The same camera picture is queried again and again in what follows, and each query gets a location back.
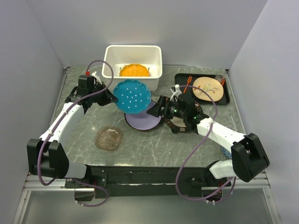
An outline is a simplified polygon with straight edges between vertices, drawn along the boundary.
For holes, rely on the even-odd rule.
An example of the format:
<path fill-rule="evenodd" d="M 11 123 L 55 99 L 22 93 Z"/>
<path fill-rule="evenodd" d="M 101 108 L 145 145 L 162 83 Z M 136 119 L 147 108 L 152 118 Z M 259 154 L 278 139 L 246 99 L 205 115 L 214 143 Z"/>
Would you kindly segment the blue polka dot plate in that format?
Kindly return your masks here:
<path fill-rule="evenodd" d="M 127 114 L 138 114 L 145 111 L 151 102 L 151 92 L 148 87 L 134 79 L 127 79 L 117 84 L 114 95 L 119 110 Z"/>

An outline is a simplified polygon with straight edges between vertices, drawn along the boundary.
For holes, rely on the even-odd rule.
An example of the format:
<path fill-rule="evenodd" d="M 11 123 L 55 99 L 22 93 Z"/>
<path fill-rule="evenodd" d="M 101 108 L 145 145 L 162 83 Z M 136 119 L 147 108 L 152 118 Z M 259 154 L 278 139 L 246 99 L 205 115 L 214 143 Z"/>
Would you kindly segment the orange polka dot plate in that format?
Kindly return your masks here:
<path fill-rule="evenodd" d="M 129 64 L 124 66 L 119 73 L 120 77 L 149 77 L 149 70 L 141 64 Z"/>

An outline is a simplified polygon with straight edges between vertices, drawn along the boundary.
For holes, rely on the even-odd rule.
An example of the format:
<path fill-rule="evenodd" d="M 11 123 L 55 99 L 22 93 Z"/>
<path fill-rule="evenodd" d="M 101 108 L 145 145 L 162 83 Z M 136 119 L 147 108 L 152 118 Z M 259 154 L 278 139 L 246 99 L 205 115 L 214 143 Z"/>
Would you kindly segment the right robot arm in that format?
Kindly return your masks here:
<path fill-rule="evenodd" d="M 174 99 L 160 96 L 158 102 L 147 110 L 147 114 L 169 120 L 179 118 L 189 131 L 206 136 L 231 153 L 230 160 L 217 161 L 207 167 L 204 179 L 210 186 L 215 186 L 225 177 L 238 177 L 244 182 L 250 182 L 270 165 L 256 134 L 246 135 L 217 123 L 204 114 L 199 104 L 186 94 L 180 94 Z"/>

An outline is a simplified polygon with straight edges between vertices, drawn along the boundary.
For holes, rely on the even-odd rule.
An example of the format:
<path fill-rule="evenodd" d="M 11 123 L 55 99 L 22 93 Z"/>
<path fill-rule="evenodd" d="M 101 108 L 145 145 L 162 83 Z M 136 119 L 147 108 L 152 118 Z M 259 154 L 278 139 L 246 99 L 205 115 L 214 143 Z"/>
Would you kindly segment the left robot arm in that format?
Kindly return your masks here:
<path fill-rule="evenodd" d="M 93 182 L 88 165 L 71 162 L 66 155 L 64 145 L 70 133 L 93 105 L 106 106 L 117 102 L 108 87 L 97 76 L 81 75 L 64 101 L 63 108 L 48 130 L 38 139 L 27 143 L 29 172 L 39 179 L 76 178 L 81 187 Z"/>

